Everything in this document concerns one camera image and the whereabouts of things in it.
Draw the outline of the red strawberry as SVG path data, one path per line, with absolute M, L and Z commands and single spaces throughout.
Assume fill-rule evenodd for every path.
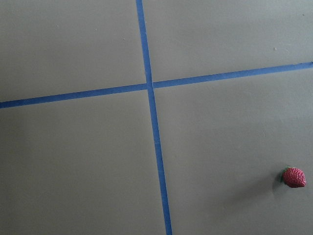
M 306 177 L 303 170 L 296 167 L 287 167 L 282 171 L 281 181 L 290 188 L 306 186 Z

